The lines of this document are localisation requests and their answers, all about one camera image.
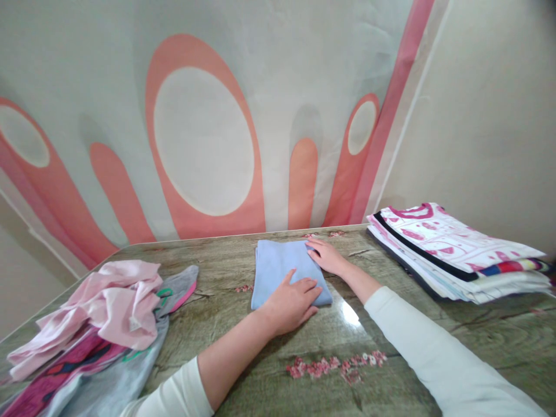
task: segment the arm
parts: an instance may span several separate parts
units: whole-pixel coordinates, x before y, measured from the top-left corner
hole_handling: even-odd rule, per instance
[[[350,264],[329,243],[310,239],[310,256],[352,288],[386,338],[427,387],[444,415],[530,415],[544,411],[456,338]]]
[[[296,329],[318,312],[311,304],[322,288],[310,278],[290,284],[294,272],[289,272],[260,309],[182,366],[152,394],[128,405],[122,416],[212,415],[272,338]]]

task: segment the person's right hand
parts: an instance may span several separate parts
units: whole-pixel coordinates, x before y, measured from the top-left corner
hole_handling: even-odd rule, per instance
[[[291,332],[314,316],[319,308],[311,304],[323,289],[317,287],[317,280],[303,278],[290,284],[295,269],[286,275],[280,286],[272,293],[261,308],[260,314],[272,329],[273,336]]]
[[[322,269],[341,277],[350,268],[351,263],[340,255],[334,246],[323,240],[309,238],[307,246],[317,250],[319,253],[309,250],[309,256]]]

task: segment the marble table top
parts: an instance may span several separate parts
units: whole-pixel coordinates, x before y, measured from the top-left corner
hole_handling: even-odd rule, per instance
[[[259,239],[287,242],[307,233],[329,239],[351,262],[389,286],[479,358],[556,415],[556,299],[544,294],[506,297],[486,305],[433,301],[366,233],[365,225],[145,243],[120,250],[107,261],[142,259],[160,263],[165,278],[189,265],[200,268],[197,289],[170,320],[170,329],[144,393],[156,389],[183,363],[224,335],[249,311]],[[334,303],[321,308],[298,331],[276,338],[232,388],[218,415],[440,415],[413,370],[368,317],[350,288],[324,274]],[[35,320],[56,310],[76,283],[0,343],[4,358],[37,332]],[[320,378],[294,379],[286,370],[297,357],[350,360],[383,352],[382,367],[364,365],[350,378],[341,370]],[[6,375],[9,364],[0,364]],[[0,402],[29,382],[0,386]]]

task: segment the white sleeve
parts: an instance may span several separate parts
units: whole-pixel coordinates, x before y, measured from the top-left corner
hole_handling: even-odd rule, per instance
[[[459,340],[382,287],[365,310],[415,371],[445,416],[546,416]]]
[[[130,403],[120,417],[209,417],[213,414],[195,357],[153,393]]]

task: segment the folded blue towel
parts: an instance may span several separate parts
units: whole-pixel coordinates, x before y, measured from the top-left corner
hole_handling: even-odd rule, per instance
[[[278,243],[271,240],[259,240],[255,249],[255,286],[251,308],[261,307],[270,295],[276,291],[290,269],[297,268],[291,283],[309,277],[317,280],[317,286],[323,292],[313,305],[332,304],[332,295],[326,286],[320,267],[311,259],[305,246],[307,241]]]

